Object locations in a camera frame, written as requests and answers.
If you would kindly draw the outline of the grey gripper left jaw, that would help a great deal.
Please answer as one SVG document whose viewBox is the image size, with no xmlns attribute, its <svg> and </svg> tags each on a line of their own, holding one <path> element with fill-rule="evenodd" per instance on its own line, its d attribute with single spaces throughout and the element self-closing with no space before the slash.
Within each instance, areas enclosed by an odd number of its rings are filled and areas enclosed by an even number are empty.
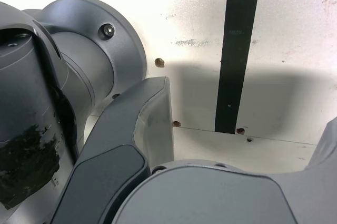
<svg viewBox="0 0 337 224">
<path fill-rule="evenodd" d="M 97 120 L 52 223 L 111 223 L 151 169 L 173 159 L 170 81 L 148 78 L 117 97 Z"/>
</svg>

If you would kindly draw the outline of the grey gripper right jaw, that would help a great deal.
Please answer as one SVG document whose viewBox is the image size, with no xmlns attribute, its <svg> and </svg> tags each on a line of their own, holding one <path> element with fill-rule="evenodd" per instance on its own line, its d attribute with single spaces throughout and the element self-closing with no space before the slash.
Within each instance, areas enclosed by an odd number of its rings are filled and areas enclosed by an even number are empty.
<svg viewBox="0 0 337 224">
<path fill-rule="evenodd" d="M 302 171 L 175 165 L 134 189 L 113 222 L 336 223 L 336 120 L 326 125 Z"/>
</svg>

